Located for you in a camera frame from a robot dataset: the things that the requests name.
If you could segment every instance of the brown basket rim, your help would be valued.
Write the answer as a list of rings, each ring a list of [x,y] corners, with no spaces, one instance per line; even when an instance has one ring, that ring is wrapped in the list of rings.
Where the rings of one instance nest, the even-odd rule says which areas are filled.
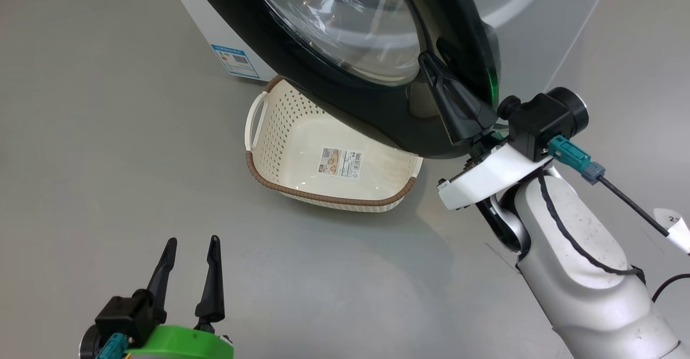
[[[284,80],[284,77],[281,76],[276,76],[271,81],[266,84],[266,92],[270,92],[278,83],[280,83],[282,80]],[[247,160],[247,168],[249,168],[249,172],[254,176],[254,179],[257,180],[261,185],[264,187],[277,190],[278,192],[283,192],[283,194],[288,194],[288,195],[293,195],[297,197],[303,197],[305,199],[311,199],[311,200],[316,200],[318,202],[326,202],[326,203],[332,203],[332,204],[343,204],[343,205],[349,205],[349,206],[387,206],[389,204],[392,204],[403,197],[407,195],[408,192],[412,189],[412,187],[415,184],[416,177],[410,177],[409,180],[407,180],[407,184],[405,184],[404,187],[398,192],[397,194],[394,194],[393,196],[390,196],[386,199],[380,199],[380,200],[366,200],[366,199],[343,199],[342,197],[332,197],[332,196],[326,196],[326,195],[319,195],[319,194],[312,194],[311,192],[303,192],[302,190],[297,190],[297,189],[292,189],[288,187],[283,187],[283,185],[278,185],[274,182],[270,182],[269,180],[266,180],[261,174],[259,174],[259,171],[256,169],[254,166],[254,156],[252,155],[252,152],[247,150],[246,151],[246,160]]]

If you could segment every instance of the washing machine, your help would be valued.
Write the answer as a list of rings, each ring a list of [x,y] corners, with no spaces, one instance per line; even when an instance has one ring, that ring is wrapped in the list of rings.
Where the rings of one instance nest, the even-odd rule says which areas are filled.
[[[457,157],[420,55],[495,107],[545,91],[598,0],[182,0],[231,74],[280,74],[353,128]]]

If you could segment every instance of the gray floor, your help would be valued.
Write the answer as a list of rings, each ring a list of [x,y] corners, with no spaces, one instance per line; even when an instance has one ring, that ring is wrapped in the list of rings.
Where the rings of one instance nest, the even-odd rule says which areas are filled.
[[[649,209],[690,216],[690,0],[602,0],[554,84],[588,102],[577,139]],[[474,209],[426,163],[394,211],[336,212],[261,187],[242,131],[259,83],[227,76],[178,0],[0,0],[0,347],[74,357],[112,295],[179,239],[168,320],[192,326],[205,249],[224,249],[237,357],[569,357]],[[690,260],[564,170],[645,268]],[[680,282],[659,307],[690,339]]]

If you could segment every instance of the laundry basket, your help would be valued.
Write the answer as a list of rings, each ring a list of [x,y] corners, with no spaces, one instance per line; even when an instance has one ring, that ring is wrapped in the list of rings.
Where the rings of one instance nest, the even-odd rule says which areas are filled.
[[[358,133],[281,77],[254,100],[244,143],[247,167],[259,183],[345,211],[393,209],[422,167],[422,158]]]

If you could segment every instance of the black wire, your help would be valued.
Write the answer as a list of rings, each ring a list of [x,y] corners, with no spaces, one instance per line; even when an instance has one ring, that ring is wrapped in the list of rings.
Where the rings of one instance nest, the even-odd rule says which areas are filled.
[[[626,196],[623,192],[621,192],[618,188],[616,188],[609,180],[606,180],[606,178],[601,175],[597,177],[597,180],[601,181],[602,184],[604,184],[605,187],[611,190],[614,195],[618,196],[621,200],[625,202],[625,204],[628,204],[633,211],[637,212],[640,216],[643,217],[647,221],[647,223],[651,224],[656,231],[659,231],[663,236],[667,237],[668,236],[668,230],[665,229],[664,227],[661,226],[656,220],[652,219],[651,216],[647,212],[645,212],[643,209],[638,206],[638,204],[635,204],[634,201],[630,200],[630,197]]]
[[[651,302],[656,302],[656,299],[659,298],[659,295],[661,292],[666,288],[666,286],[674,283],[675,281],[682,280],[683,278],[690,278],[690,274],[685,273],[685,274],[678,274],[674,275],[671,278],[668,278],[661,286],[659,286],[658,289],[654,292],[654,295],[651,296]]]
[[[547,203],[547,210],[549,211],[551,218],[554,219],[554,221],[556,222],[556,226],[558,227],[560,232],[570,242],[570,244],[575,249],[575,251],[577,251],[577,253],[579,253],[581,256],[584,256],[589,261],[589,263],[593,264],[594,266],[597,266],[598,268],[601,268],[603,271],[606,271],[606,273],[616,275],[637,275],[638,277],[644,277],[644,273],[640,268],[636,268],[635,266],[633,266],[633,268],[628,270],[619,270],[617,268],[609,267],[605,264],[602,264],[600,261],[596,260],[596,258],[587,253],[587,251],[585,251],[584,248],[582,248],[582,246],[580,246],[579,243],[577,243],[577,241],[568,232],[560,217],[558,216],[558,212],[556,212],[554,202],[551,200],[551,197],[549,196],[549,192],[547,190],[547,182],[546,180],[544,180],[544,169],[540,170],[537,177],[539,179],[539,184],[542,190],[542,197],[544,198],[544,201]]]

